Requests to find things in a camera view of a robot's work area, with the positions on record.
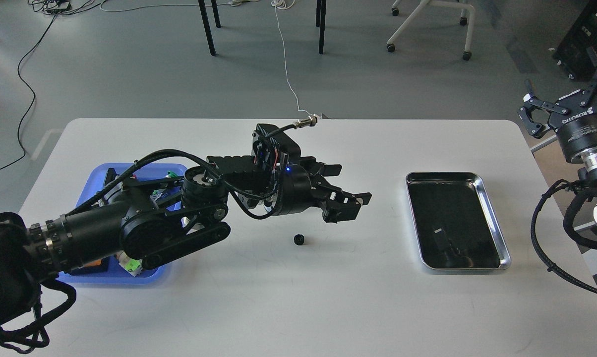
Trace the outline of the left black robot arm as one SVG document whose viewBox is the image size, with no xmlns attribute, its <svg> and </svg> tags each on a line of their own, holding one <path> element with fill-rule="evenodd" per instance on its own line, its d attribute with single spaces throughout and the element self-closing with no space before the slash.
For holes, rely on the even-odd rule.
<svg viewBox="0 0 597 357">
<path fill-rule="evenodd" d="M 121 174 L 110 172 L 101 190 L 53 221 L 27 227 L 17 213 L 0 213 L 0 346 L 28 354 L 49 345 L 47 324 L 76 302 L 60 272 L 117 252 L 152 270 L 226 239 L 229 196 L 258 220 L 311 207 L 325 222 L 356 219 L 371 193 L 331 185 L 327 177 L 341 165 L 301 156 L 286 133 L 317 120 L 260 123 L 245 156 L 151 152 Z"/>
</svg>

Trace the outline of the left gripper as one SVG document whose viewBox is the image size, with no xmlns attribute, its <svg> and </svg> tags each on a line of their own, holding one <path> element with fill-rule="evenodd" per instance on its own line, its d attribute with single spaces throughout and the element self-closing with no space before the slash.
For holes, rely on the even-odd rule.
<svg viewBox="0 0 597 357">
<path fill-rule="evenodd" d="M 315 157 L 303 157 L 302 166 L 287 166 L 281 172 L 280 187 L 269 204 L 274 216 L 301 213 L 310 207 L 323 211 L 323 221 L 353 221 L 362 206 L 368 205 L 372 194 L 350 193 L 337 186 L 324 183 L 324 177 L 339 176 L 340 164 L 326 164 Z M 316 196 L 316 184 L 321 182 L 323 196 Z"/>
</svg>

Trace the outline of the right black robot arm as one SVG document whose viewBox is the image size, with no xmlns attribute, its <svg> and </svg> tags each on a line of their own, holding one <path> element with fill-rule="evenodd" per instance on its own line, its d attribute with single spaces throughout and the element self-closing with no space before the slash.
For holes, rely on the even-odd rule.
<svg viewBox="0 0 597 357">
<path fill-rule="evenodd" d="M 556 102 L 540 100 L 532 89 L 529 80 L 525 82 L 527 94 L 522 106 L 517 110 L 527 132 L 534 138 L 542 138 L 550 130 L 554 131 L 562 154 L 568 163 L 582 164 L 577 181 L 564 179 L 556 181 L 548 188 L 535 208 L 530 225 L 530 235 L 539 258 L 557 276 L 582 289 L 597 294 L 597 289 L 571 276 L 557 266 L 543 251 L 536 236 L 538 214 L 545 202 L 556 192 L 568 190 L 575 194 L 564 213 L 562 226 L 565 233 L 575 243 L 597 249 L 597 239 L 580 235 L 574 229 L 574 220 L 585 203 L 597 199 L 597 54 L 592 47 L 587 53 L 596 70 L 586 89 L 576 90 L 560 97 Z M 594 226 L 591 232 L 597 237 L 597 203 L 593 208 Z"/>
</svg>

